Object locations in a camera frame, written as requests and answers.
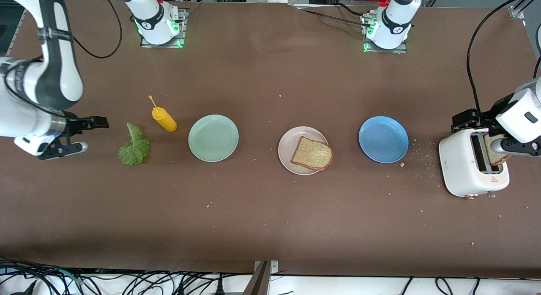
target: light green plate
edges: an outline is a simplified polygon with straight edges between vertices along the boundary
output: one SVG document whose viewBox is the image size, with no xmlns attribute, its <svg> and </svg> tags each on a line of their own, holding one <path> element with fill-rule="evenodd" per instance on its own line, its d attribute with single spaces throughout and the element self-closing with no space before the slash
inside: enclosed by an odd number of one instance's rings
<svg viewBox="0 0 541 295">
<path fill-rule="evenodd" d="M 191 153 L 205 162 L 218 162 L 230 156 L 238 144 L 238 129 L 229 118 L 207 115 L 191 127 L 188 145 Z"/>
</svg>

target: bread crust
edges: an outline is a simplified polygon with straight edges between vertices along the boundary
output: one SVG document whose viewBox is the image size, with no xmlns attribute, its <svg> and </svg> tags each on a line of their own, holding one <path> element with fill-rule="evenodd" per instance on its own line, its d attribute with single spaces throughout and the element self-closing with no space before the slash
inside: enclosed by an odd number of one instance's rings
<svg viewBox="0 0 541 295">
<path fill-rule="evenodd" d="M 320 142 L 320 141 L 314 141 L 313 139 L 309 139 L 309 138 L 307 138 L 307 137 L 304 137 L 304 138 L 307 139 L 308 141 L 313 141 L 313 142 L 325 144 L 325 143 Z M 295 158 L 295 155 L 297 154 L 297 151 L 299 150 L 299 145 L 297 145 L 297 149 L 295 150 L 295 153 L 293 154 L 293 158 Z M 329 168 L 329 166 L 331 165 L 331 163 L 332 163 L 332 161 L 333 161 L 333 149 L 332 149 L 329 145 L 326 145 L 326 146 L 331 150 L 331 159 L 329 160 L 328 164 L 327 164 L 325 167 L 323 167 L 323 168 L 315 168 L 315 167 L 312 167 L 312 166 L 309 166 L 309 165 L 306 165 L 306 164 L 302 164 L 302 163 L 299 163 L 299 162 L 295 162 L 295 161 L 293 161 L 293 159 L 291 160 L 291 162 L 292 162 L 293 164 L 297 164 L 297 165 L 303 166 L 303 167 L 308 168 L 308 169 L 319 170 L 319 171 L 322 172 L 323 170 Z"/>
</svg>

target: blue plate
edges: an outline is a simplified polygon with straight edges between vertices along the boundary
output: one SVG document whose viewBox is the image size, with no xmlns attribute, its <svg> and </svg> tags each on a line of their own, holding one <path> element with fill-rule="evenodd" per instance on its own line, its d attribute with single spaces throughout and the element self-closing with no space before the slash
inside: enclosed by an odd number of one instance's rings
<svg viewBox="0 0 541 295">
<path fill-rule="evenodd" d="M 359 131 L 363 152 L 380 163 L 394 163 L 406 155 L 410 145 L 406 129 L 386 116 L 369 118 Z"/>
</svg>

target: white floor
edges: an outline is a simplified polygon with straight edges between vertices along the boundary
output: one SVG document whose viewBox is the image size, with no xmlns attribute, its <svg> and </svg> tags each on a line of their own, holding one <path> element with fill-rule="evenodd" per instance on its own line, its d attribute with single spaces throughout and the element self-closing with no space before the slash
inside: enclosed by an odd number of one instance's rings
<svg viewBox="0 0 541 295">
<path fill-rule="evenodd" d="M 102 278 L 113 278 L 118 275 L 100 275 Z M 152 281 L 155 281 L 162 276 L 153 276 Z M 217 275 L 208 275 L 208 278 L 215 278 Z M 224 279 L 225 292 L 242 292 L 250 275 L 234 276 Z M 114 280 L 98 280 L 93 278 L 93 281 L 98 285 L 102 295 L 121 295 L 126 287 L 132 282 L 134 277 L 121 276 Z M 168 295 L 172 293 L 175 287 L 178 286 L 181 276 L 178 276 L 173 281 L 160 284 L 163 291 L 158 287 L 147 290 L 145 295 Z M 0 294 L 10 295 L 15 292 L 23 292 L 30 283 L 35 279 L 25 279 L 23 276 L 16 276 L 13 279 L 6 281 L 0 285 Z M 475 279 L 446 279 L 452 289 L 454 295 L 470 295 L 472 294 L 475 285 Z M 57 287 L 58 291 L 64 291 L 64 285 L 58 278 L 51 278 L 50 281 Z M 399 295 L 408 278 L 393 278 L 393 277 L 336 277 L 336 276 L 272 276 L 270 279 L 269 295 L 282 295 L 289 293 L 293 295 Z M 95 287 L 89 284 L 86 280 L 87 287 L 83 286 L 85 294 L 91 294 L 88 289 L 91 287 L 95 292 Z M 193 283 L 185 291 L 188 292 L 197 287 L 204 280 Z M 139 295 L 141 291 L 147 288 L 148 283 L 141 283 L 130 294 Z M 216 291 L 217 283 L 213 283 L 208 287 L 203 294 L 213 295 Z M 440 282 L 440 287 L 447 292 L 443 283 Z M 202 288 L 195 290 L 192 294 L 198 295 Z M 476 295 L 536 295 L 541 292 L 541 281 L 539 280 L 518 280 L 518 279 L 481 279 Z M 78 295 L 75 284 L 69 287 L 69 293 Z M 48 287 L 38 281 L 35 286 L 33 295 L 50 295 Z M 434 278 L 414 278 L 406 292 L 407 295 L 440 295 L 436 289 Z"/>
</svg>

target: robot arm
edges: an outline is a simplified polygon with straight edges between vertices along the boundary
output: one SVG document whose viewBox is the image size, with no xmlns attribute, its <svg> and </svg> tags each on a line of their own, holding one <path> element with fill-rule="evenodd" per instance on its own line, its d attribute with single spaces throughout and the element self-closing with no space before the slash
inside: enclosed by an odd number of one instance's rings
<svg viewBox="0 0 541 295">
<path fill-rule="evenodd" d="M 36 20 L 43 61 L 0 58 L 0 135 L 15 137 L 16 145 L 43 160 L 84 152 L 87 145 L 72 144 L 70 137 L 109 124 L 63 111 L 83 95 L 64 0 L 14 1 Z"/>
<path fill-rule="evenodd" d="M 64 0 L 14 0 L 34 17 L 43 62 L 10 64 L 7 83 L 25 99 L 44 107 L 65 110 L 83 96 L 83 81 L 75 63 L 73 37 Z M 0 63 L 7 58 L 0 58 Z"/>
<path fill-rule="evenodd" d="M 178 7 L 161 0 L 123 0 L 135 17 L 135 23 L 145 40 L 161 45 L 179 34 Z"/>
<path fill-rule="evenodd" d="M 411 20 L 421 6 L 421 0 L 391 0 L 387 6 L 380 6 L 375 22 L 366 37 L 383 49 L 395 49 L 407 38 Z"/>
<path fill-rule="evenodd" d="M 489 135 L 503 134 L 490 149 L 501 154 L 541 155 L 541 77 L 521 85 L 495 102 L 487 112 L 469 109 L 453 117 L 452 133 L 468 128 L 487 128 Z"/>
</svg>

